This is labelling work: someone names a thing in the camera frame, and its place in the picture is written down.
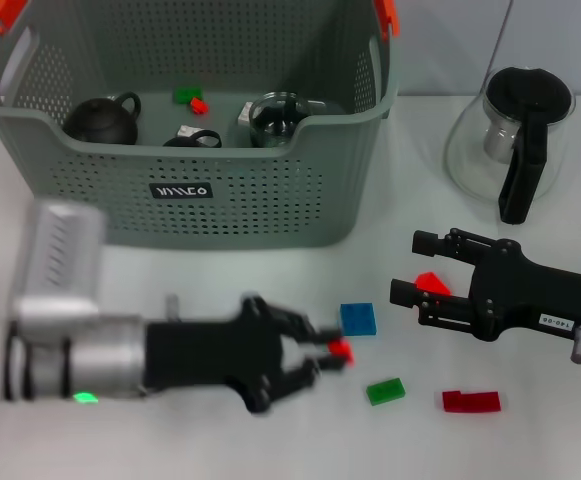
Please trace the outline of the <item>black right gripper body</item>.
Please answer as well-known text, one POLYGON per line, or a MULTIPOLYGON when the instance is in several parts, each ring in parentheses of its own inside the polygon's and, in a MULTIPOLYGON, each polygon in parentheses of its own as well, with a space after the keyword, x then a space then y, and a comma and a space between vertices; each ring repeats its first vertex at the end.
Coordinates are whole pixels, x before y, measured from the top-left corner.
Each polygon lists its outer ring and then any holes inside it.
POLYGON ((581 325, 581 274, 536 264, 514 241, 496 242, 475 265, 469 299, 472 334, 486 342, 513 328, 572 340, 581 325))

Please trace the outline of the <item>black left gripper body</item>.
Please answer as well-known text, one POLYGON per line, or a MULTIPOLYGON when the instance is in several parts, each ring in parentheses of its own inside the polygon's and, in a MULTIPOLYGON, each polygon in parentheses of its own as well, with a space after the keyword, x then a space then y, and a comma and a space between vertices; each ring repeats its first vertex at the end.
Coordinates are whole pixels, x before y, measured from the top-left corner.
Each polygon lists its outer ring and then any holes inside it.
POLYGON ((281 340, 289 314, 260 297, 250 297, 227 322, 149 323, 144 388, 227 386, 239 394, 249 412, 268 411, 273 402, 291 394, 281 340))

